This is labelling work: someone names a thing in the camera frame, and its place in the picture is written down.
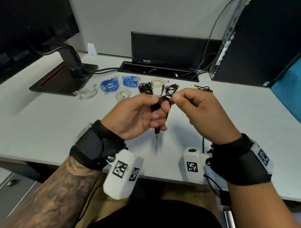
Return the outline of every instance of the white wall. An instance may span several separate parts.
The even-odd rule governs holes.
[[[70,39],[76,50],[131,57],[131,31],[208,38],[230,0],[70,0],[80,34]],[[213,31],[222,39],[240,0],[223,12]]]

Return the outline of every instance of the right hand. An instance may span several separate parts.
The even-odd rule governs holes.
[[[242,137],[216,97],[206,91],[185,88],[171,99],[204,138],[215,144],[231,143]]]

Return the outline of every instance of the wall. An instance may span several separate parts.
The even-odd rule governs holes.
[[[80,34],[70,39],[76,50],[131,57],[131,31],[208,38],[230,0],[70,0]],[[222,39],[239,3],[223,12],[212,34]]]
[[[301,123],[301,58],[272,86],[271,90]]]

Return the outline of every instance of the desk surface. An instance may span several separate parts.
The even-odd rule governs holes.
[[[81,54],[84,63],[99,68],[117,67],[129,58]],[[98,89],[95,98],[80,102],[77,97],[32,92],[28,88],[62,61],[58,53],[45,56],[0,85],[0,157],[60,165],[68,156],[74,138],[89,122],[102,119],[117,103],[115,93]],[[129,75],[94,75],[87,87],[105,79]],[[153,77],[141,76],[140,82]],[[210,86],[236,127],[256,140],[275,164],[273,184],[283,199],[301,201],[301,124],[270,89],[211,81],[208,73],[200,82],[169,80],[179,89]],[[139,94],[131,88],[132,95]],[[201,136],[186,115],[172,106],[166,123],[168,131],[156,140],[150,129],[127,142],[134,153],[144,157],[141,174],[149,178],[187,181],[182,159],[185,148],[201,147]],[[205,149],[210,142],[205,141]]]

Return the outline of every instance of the tattooed forearm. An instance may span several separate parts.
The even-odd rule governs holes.
[[[68,157],[3,227],[74,227],[100,173]]]

